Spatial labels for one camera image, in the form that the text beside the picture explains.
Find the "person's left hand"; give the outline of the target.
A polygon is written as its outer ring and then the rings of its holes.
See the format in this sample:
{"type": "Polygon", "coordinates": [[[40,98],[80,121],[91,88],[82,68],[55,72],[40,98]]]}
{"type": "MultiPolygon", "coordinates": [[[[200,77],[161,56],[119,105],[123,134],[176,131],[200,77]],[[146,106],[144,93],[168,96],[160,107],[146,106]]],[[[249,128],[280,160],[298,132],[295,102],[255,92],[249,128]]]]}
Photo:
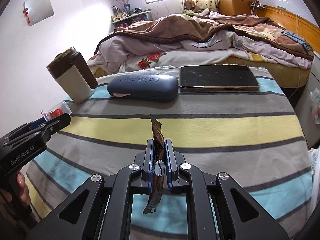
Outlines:
{"type": "Polygon", "coordinates": [[[28,209],[31,203],[29,188],[21,171],[9,176],[1,174],[1,204],[7,204],[16,213],[28,209]]]}

